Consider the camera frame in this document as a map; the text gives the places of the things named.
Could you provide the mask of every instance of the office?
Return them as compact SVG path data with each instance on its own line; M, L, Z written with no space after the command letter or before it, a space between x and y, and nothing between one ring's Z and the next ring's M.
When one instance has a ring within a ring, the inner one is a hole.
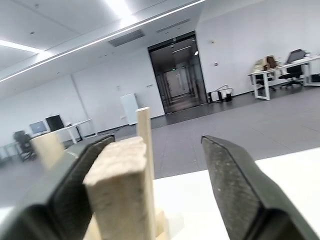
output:
M137 7L135 16L142 23L190 3L196 1L152 1L148 6ZM14 36L26 39L21 44L48 49L52 55L25 52L14 57L13 51L18 50L10 50L4 61L1 58L0 79L5 80L0 82L0 146L12 143L14 132L23 130L32 134L30 124L57 114L65 124L92 119L98 133L117 130L128 124L120 97L131 93L136 94L139 107L150 107L154 118L152 134L156 146L154 164L157 178L206 169L201 135L221 137L239 144L255 160L319 146L318 88L295 86L288 91L283 90L284 93L295 94L283 94L283 97L271 98L268 102L256 101L251 93L245 94L253 91L248 75L258 59L274 55L285 62L289 53L296 49L312 55L320 54L320 3L317 0L207 0L141 25L139 29L145 36L134 41L118 47L108 43L138 29L114 35L66 55L63 54L116 33L123 29L123 23L112 17L105 19L102 7L97 7L100 9L96 11L97 17L91 21L85 17L83 21L79 20L85 9L91 9L91 6L75 11L78 17L74 18L64 18L69 16L68 12L59 15L53 10L50 15L50 7L43 9L45 6L41 3L39 8L32 7L49 18L43 20L40 14L34 16L29 10L27 15L33 17L19 22L28 29L28 38L12 33L12 39L5 40L14 42ZM6 13L12 8L20 11L22 16L28 11L21 4L8 1L1 7L2 16L10 19ZM157 33L188 19L181 25ZM58 20L65 26L57 24ZM27 28L30 21L36 30ZM148 48L192 31L195 31L206 92L228 85L233 88L234 96L245 95L235 97L229 105L213 103L197 108L202 110L189 109L163 116L165 110ZM32 68L59 54L63 56ZM313 74L320 73L319 65L316 61L312 63ZM270 84L283 82L276 80ZM250 104L241 105L241 99ZM92 129L83 125L81 133L90 135ZM135 131L125 127L116 134L121 139L134 135ZM60 137L64 141L71 140L67 131Z

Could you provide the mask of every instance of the light wood piece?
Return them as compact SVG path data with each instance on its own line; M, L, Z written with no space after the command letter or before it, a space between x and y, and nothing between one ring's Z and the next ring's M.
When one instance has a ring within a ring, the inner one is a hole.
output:
M153 187L141 137L106 146L84 179L103 240L155 240Z
M31 144L47 170L52 168L65 153L65 148L55 132L37 136L31 140Z

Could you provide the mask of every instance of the desk leg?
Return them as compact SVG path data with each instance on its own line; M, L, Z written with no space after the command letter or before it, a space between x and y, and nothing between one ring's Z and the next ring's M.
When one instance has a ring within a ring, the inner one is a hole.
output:
M94 122L92 120L90 121L90 126L91 126L92 132L94 133L94 136L95 137L98 136L98 133L97 133L95 126L94 126Z
M8 159L10 159L10 161L12 162L12 156L10 156L10 153L9 153L7 147L5 146L3 149L4 149L5 154L6 154L6 156L8 157Z
M73 135L73 133L72 133L72 131L71 131L70 128L68 129L68 132L69 132L69 134L70 134L70 137L71 137L71 139L72 139L72 142L73 142L74 144L77 144L77 140L76 140L75 136Z
M256 75L251 75L251 81L253 82L253 89L254 89L254 97L258 98L258 87L257 87L257 78Z
M269 82L268 82L268 75L266 73L263 74L263 82L264 82L264 91L266 100L270 100L270 89L269 89Z
M24 161L24 158L22 157L22 155L21 155L21 153L20 153L20 151L19 151L19 148L18 148L17 144L14 145L14 149L15 149L15 151L16 151L16 154L18 154L21 162L23 162L23 161Z
M84 139L83 139L83 137L81 136L81 132L80 132L79 126L76 126L75 129L76 129L76 131L77 131L78 134L79 134L80 141L83 141Z

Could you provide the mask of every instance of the wooden stick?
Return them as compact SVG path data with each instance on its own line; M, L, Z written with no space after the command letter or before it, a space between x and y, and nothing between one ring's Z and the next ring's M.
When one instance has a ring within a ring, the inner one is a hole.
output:
M143 139L143 142L146 145L146 159L147 159L147 168L150 173L150 191L152 206L150 207L150 214L153 220L156 219L155 215L155 198L154 198L154 179L155 179L155 169L154 169L154 154L152 147L152 135L151 135L151 120L150 120L150 107L140 108L136 111L136 135L140 136Z
M136 135L142 137L144 143L146 144L146 158L148 161L148 168L150 169L152 180L154 180L155 170L151 136L150 107L138 109L136 111L136 119Z
M111 143L84 179L103 240L155 240L147 147L141 137Z

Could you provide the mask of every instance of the desktop computer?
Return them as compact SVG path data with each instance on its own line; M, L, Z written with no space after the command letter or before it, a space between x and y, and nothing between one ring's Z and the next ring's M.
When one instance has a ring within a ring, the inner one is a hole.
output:
M43 121L35 122L29 125L33 134L42 134L47 131Z
M47 117L46 122L51 130L51 132L63 129L65 127L64 122L62 121L60 115Z

